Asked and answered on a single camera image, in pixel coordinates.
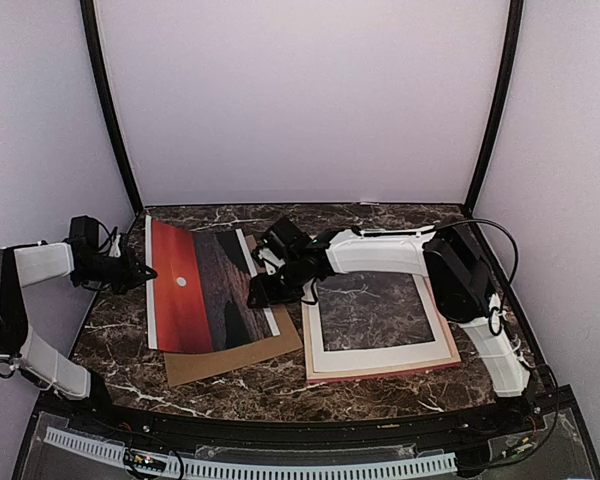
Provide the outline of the red and grey photo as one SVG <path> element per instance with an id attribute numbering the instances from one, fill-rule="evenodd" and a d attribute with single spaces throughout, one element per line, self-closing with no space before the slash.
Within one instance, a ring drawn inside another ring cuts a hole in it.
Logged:
<path id="1" fill-rule="evenodd" d="M 240 229 L 190 232 L 145 218 L 148 346 L 208 354 L 278 336 L 269 308 L 247 306 L 257 270 Z"/>

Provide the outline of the clear acrylic sheet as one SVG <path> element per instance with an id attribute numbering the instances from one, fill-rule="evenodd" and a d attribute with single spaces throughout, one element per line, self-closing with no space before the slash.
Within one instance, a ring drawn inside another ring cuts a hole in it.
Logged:
<path id="1" fill-rule="evenodd" d="M 430 343 L 429 320 L 411 275 L 354 272 L 317 287 L 327 351 L 373 350 Z"/>

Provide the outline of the pink wooden picture frame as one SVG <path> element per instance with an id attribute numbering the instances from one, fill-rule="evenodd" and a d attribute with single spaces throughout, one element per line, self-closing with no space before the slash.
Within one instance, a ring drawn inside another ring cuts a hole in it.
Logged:
<path id="1" fill-rule="evenodd" d="M 450 327 L 436 309 L 429 281 L 417 277 L 415 286 L 433 334 L 431 342 L 326 351 L 322 340 L 320 307 L 303 305 L 307 382 L 318 384 L 393 377 L 459 365 L 461 359 L 458 348 Z"/>

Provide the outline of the white mat board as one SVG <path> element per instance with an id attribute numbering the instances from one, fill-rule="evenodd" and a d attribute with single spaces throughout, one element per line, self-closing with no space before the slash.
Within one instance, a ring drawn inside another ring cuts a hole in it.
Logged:
<path id="1" fill-rule="evenodd" d="M 355 272 L 308 289 L 302 306 L 307 380 L 404 375 L 461 363 L 429 281 L 418 275 Z"/>

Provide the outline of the brown cardboard backing board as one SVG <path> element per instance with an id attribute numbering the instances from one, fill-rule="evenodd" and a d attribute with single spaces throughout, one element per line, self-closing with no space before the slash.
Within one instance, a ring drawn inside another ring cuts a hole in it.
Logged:
<path id="1" fill-rule="evenodd" d="M 278 336 L 208 354 L 163 352 L 169 385 L 182 385 L 208 378 L 300 349 L 302 342 L 288 313 L 283 309 L 271 311 L 280 329 Z"/>

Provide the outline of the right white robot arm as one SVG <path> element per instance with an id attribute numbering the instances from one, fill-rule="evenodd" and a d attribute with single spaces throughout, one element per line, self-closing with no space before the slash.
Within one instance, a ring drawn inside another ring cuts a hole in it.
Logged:
<path id="1" fill-rule="evenodd" d="M 250 308 L 300 302 L 317 280 L 356 272 L 408 274 L 430 287 L 442 317 L 459 325 L 490 375 L 496 397 L 490 413 L 501 434 L 529 416 L 524 398 L 532 367 L 514 345 L 506 325 L 502 291 L 464 222 L 407 230 L 325 230 L 315 236 L 282 217 L 260 237 L 254 257 L 264 272 L 249 283 Z"/>

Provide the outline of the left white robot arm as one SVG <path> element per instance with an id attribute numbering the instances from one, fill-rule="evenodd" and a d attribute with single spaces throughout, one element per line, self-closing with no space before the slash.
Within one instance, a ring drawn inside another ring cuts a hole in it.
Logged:
<path id="1" fill-rule="evenodd" d="M 97 434 L 111 436 L 121 427 L 121 415 L 112 407 L 103 378 L 61 354 L 34 331 L 28 319 L 23 290 L 61 277 L 77 286 L 95 284 L 124 295 L 156 279 L 157 272 L 122 246 L 112 254 L 82 241 L 0 249 L 0 378 L 21 374 L 70 402 Z"/>

